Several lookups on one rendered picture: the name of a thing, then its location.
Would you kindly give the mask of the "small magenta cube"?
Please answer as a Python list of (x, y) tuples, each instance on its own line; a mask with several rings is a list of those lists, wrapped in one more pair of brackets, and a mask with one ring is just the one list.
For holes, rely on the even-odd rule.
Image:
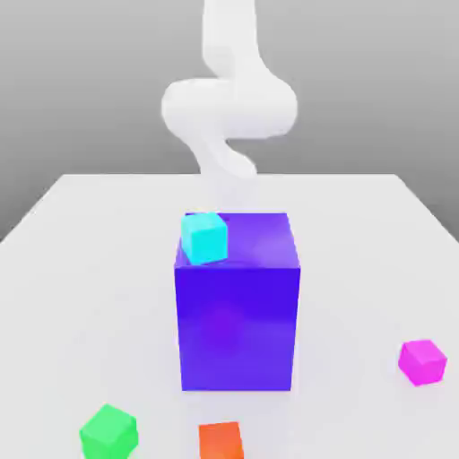
[(399, 369), (415, 386), (441, 381), (446, 363), (446, 355), (431, 340), (404, 342), (398, 359)]

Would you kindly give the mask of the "small orange cube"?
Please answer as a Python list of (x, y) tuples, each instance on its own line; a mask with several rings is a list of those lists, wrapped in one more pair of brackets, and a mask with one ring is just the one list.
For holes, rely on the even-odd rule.
[(200, 459), (244, 459), (239, 424), (236, 421), (199, 426)]

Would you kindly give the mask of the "large blue box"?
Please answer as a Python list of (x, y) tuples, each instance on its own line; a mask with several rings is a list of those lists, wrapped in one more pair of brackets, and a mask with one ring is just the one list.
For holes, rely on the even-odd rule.
[(300, 262), (284, 212), (224, 213), (227, 259), (174, 263), (185, 391), (288, 391)]

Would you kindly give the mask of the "small cyan cube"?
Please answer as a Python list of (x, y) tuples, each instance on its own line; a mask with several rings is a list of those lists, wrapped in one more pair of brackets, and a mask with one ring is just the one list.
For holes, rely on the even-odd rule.
[(228, 257), (228, 226), (216, 212), (190, 213), (181, 219), (181, 246), (193, 265)]

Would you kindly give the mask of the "small green cube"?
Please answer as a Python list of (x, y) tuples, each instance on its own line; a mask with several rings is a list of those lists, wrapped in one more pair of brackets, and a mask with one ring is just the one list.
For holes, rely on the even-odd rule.
[(84, 459), (129, 459), (139, 443), (136, 417), (105, 403), (80, 429)]

